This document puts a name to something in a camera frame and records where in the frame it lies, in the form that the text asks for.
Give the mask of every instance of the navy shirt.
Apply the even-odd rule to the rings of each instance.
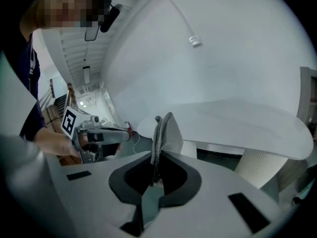
[[[41,128],[46,127],[38,101],[40,64],[37,54],[32,48],[32,36],[30,36],[30,41],[27,43],[20,29],[17,28],[13,37],[11,41],[14,45],[7,46],[4,49],[5,55],[18,78],[37,100],[20,133],[21,136],[25,136],[27,140],[31,141]]]

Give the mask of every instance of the white wall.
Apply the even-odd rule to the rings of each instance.
[[[226,98],[294,115],[300,66],[317,68],[314,48],[282,0],[173,0],[203,45],[193,48],[169,0],[142,0],[113,40],[102,80],[122,120],[136,128],[178,103]]]
[[[97,105],[98,110],[100,111],[100,113],[102,115],[102,116],[100,116],[101,119],[103,119],[105,117],[111,123],[116,123],[113,119],[113,116],[112,116],[110,110],[109,110],[109,106],[107,105],[106,99],[101,91],[97,94],[96,105]]]
[[[75,86],[66,64],[63,47],[61,44],[60,33],[58,29],[42,30],[43,43],[46,45],[50,58],[54,61],[58,72],[67,83]]]
[[[78,100],[78,102],[83,101],[85,105],[87,105],[85,108],[78,104],[78,107],[91,115],[99,116],[99,119],[102,120],[106,118],[111,123],[115,123],[113,116],[109,110],[109,107],[106,103],[106,100],[104,98],[104,95],[101,91],[97,92],[96,94],[96,104],[89,105],[87,101],[84,100]]]
[[[53,60],[49,54],[49,51],[44,42],[42,31],[40,29],[33,33],[33,48],[38,55],[40,64],[41,77],[39,79],[39,93],[38,99],[40,100],[47,94],[50,89],[50,79],[60,76]]]
[[[67,84],[61,76],[53,78],[53,89],[55,98],[67,94]]]

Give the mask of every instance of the cable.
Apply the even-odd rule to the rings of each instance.
[[[138,135],[139,135],[139,140],[138,140],[138,142],[136,142],[136,144],[133,146],[133,152],[134,153],[136,153],[135,151],[134,151],[134,147],[140,142],[140,139],[141,139],[141,137],[140,137],[140,134],[138,133]]]
[[[98,162],[98,160],[99,160],[101,157],[102,157],[102,155],[100,155],[99,158],[98,158],[95,162]]]
[[[173,0],[169,0],[170,3],[172,4],[172,6],[175,8],[175,10],[178,12],[178,14],[181,16],[182,20],[184,21],[185,25],[187,26],[188,31],[190,32],[190,34],[192,36],[196,36],[194,30],[192,29],[192,27],[190,26],[189,22],[187,21],[186,17],[184,16],[184,14],[182,13],[182,11],[180,10],[180,8],[177,6],[177,4],[173,1]]]

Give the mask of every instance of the white table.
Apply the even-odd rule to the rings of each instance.
[[[266,105],[219,100],[172,106],[145,118],[137,131],[153,137],[155,116],[172,112],[185,141],[245,149],[236,169],[257,187],[263,186],[286,160],[307,158],[313,139],[294,115]]]

